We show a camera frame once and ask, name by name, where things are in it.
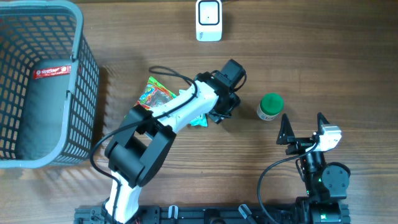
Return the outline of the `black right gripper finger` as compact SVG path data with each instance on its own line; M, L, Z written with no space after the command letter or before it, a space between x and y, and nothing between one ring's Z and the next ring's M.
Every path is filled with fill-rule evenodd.
M289 117L286 113L282 115L280 131L276 140L278 145L288 145L295 142L295 134L292 130Z
M329 121L324 117L324 115L321 112L319 112L317 114L317 128L318 128L317 133L318 134L322 133L322 126L324 124L329 124Z

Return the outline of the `mint green wipes pack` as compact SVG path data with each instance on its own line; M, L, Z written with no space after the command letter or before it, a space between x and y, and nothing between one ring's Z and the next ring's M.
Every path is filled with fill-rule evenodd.
M208 126L208 121L206 118L206 114L201 114L194 118L193 120L190 121L189 123L190 126L201 126L201 127L207 127Z

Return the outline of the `green lid small jar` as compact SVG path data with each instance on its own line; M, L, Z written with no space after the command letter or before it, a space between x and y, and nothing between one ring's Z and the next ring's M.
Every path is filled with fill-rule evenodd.
M277 93L268 93L260 101L256 113L264 121L272 121L284 109L284 100Z

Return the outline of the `green Haribo candy bag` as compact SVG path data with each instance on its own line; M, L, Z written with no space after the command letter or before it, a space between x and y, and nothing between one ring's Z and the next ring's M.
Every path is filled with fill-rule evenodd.
M157 79L150 76L142 95L135 105L141 105L146 110L161 106L176 98L176 94L168 90Z

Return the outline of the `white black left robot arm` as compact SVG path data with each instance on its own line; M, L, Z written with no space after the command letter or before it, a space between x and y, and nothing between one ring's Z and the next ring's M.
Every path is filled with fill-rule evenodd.
M129 110L109 135L104 152L113 180L101 211L106 223L127 223L136 215L141 190L162 167L177 133L202 114L215 123L230 117L240 104L236 92L246 79L243 66L231 59L221 70L199 73L189 89L169 102Z

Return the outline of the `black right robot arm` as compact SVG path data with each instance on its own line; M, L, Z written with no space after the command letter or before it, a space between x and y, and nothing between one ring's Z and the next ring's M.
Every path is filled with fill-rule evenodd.
M288 211L281 211L283 223L349 223L346 205L350 169L342 163L325 160L324 153L334 149L342 138L341 129L317 114L317 131L309 138L297 138L286 114L282 115L276 143L286 145L285 153L295 156L296 168L307 190L297 197Z

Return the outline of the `white barcode scanner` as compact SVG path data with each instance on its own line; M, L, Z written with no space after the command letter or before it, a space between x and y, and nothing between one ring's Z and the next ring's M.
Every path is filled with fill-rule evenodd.
M223 5L220 0L197 0L195 30L199 42L218 42L223 34Z

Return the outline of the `grey plastic mesh basket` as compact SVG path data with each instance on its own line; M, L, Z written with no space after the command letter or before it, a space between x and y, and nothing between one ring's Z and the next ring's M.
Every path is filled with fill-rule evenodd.
M68 166L88 158L100 69L70 1L1 3L1 168ZM34 70L70 65L68 75Z

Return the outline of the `red Nescafe stick pack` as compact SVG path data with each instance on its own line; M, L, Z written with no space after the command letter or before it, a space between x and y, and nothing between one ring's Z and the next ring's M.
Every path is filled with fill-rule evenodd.
M34 70L33 79L56 77L61 75L68 75L71 72L70 65L64 65L59 67L43 68L39 70Z

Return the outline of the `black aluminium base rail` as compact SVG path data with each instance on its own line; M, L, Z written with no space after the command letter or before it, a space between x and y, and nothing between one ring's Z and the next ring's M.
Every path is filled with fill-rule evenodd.
M267 207L268 217L261 208L247 207L169 207L141 206L128 223L342 223L350 224L347 205L332 205L330 208L310 205L297 208L294 205Z

